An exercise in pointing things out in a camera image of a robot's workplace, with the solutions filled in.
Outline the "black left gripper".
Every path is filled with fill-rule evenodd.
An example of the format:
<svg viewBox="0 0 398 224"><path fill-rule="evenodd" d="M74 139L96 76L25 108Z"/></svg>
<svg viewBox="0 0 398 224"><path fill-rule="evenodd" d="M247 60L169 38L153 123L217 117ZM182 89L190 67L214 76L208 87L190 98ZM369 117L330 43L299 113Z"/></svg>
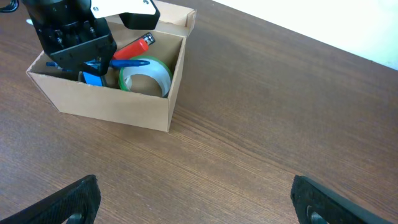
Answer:
<svg viewBox="0 0 398 224"><path fill-rule="evenodd" d="M59 67L102 76L117 45L90 1L23 0L44 52Z"/></svg>

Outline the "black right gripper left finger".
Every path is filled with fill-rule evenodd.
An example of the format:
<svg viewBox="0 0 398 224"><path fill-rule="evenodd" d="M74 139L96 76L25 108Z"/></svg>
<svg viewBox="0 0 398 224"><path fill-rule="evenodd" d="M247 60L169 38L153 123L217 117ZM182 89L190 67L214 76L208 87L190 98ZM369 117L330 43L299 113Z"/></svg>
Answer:
<svg viewBox="0 0 398 224"><path fill-rule="evenodd" d="M97 178L91 174L1 220L1 224L93 224L100 203Z"/></svg>

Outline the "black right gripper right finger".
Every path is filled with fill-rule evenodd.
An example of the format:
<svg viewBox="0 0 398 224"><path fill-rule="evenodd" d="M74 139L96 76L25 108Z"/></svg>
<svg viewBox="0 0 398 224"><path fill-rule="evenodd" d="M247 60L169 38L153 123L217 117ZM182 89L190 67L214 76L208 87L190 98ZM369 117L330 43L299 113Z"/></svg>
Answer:
<svg viewBox="0 0 398 224"><path fill-rule="evenodd" d="M300 224L388 223L306 176L294 177L290 198Z"/></svg>

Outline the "blue ballpoint pen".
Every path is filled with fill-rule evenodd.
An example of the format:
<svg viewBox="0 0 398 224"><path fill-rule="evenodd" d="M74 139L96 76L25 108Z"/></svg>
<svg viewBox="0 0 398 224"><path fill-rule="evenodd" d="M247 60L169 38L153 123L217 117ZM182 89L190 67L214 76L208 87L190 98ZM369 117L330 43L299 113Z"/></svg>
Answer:
<svg viewBox="0 0 398 224"><path fill-rule="evenodd" d="M98 68L100 65L99 61L92 60L86 63L87 65ZM124 68L124 67L140 67L149 65L150 62L148 60L120 60L120 59L112 59L109 63L109 66L112 68ZM55 62L47 62L46 66L55 67L57 69L64 70L64 68L60 67Z"/></svg>

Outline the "brown cardboard box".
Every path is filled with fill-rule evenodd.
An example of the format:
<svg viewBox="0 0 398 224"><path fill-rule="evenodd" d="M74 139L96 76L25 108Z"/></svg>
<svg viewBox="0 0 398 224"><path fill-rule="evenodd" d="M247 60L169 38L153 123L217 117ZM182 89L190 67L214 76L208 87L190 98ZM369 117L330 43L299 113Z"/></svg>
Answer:
<svg viewBox="0 0 398 224"><path fill-rule="evenodd" d="M115 69L108 70L104 87L80 82L71 72L48 67L50 58L44 52L27 69L27 75L62 113L167 132L183 76L187 37L194 28L197 10L162 1L154 4L160 11L159 22L151 32L155 43L139 58L162 63L170 70L171 84L165 95L160 81L143 71L128 75L132 87L126 90L119 87L122 73Z"/></svg>

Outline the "green tape roll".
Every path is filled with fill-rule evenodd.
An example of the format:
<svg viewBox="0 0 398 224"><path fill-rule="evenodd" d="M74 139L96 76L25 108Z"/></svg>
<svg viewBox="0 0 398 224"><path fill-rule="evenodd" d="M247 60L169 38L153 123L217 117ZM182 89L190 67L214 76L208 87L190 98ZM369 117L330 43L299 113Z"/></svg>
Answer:
<svg viewBox="0 0 398 224"><path fill-rule="evenodd" d="M131 91L132 76L143 75L154 79L159 85L162 93L161 97L167 96L172 84L172 72L165 63L152 56L137 56L130 60L143 60L149 62L148 65L139 67L124 67L119 71L119 87L124 91Z"/></svg>

